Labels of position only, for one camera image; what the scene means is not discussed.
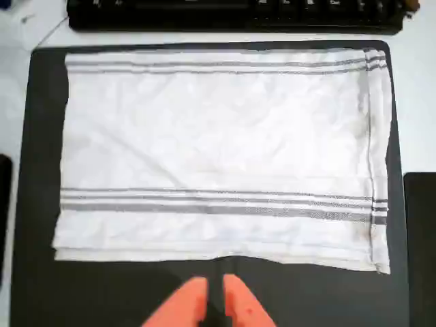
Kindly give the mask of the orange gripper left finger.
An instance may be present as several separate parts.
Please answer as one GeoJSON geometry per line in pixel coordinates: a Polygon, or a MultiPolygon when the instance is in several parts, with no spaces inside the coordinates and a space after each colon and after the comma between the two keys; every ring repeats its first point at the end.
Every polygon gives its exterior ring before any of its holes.
{"type": "Polygon", "coordinates": [[[206,317],[207,298],[207,279],[192,277],[163,301],[142,326],[197,326],[206,317]]]}

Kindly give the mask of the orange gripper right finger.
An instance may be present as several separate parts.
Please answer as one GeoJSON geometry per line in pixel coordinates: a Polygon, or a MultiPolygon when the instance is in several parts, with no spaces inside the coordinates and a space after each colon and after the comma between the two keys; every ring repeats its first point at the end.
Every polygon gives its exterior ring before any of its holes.
{"type": "Polygon", "coordinates": [[[273,327],[273,319],[246,284],[236,275],[223,276],[225,315],[237,327],[273,327]]]}

